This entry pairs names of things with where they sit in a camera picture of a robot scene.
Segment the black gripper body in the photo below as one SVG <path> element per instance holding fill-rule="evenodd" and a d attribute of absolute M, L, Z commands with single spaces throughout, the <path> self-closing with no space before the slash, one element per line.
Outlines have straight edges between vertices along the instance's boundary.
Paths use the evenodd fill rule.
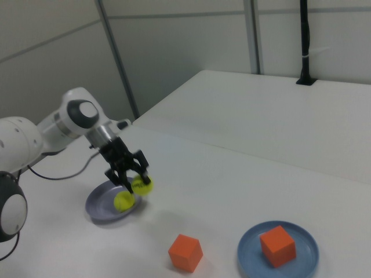
<path fill-rule="evenodd" d="M 128 171 L 135 168 L 133 154 L 129 152 L 120 137 L 116 137 L 100 147 L 99 153 L 109 164 L 108 171 Z"/>

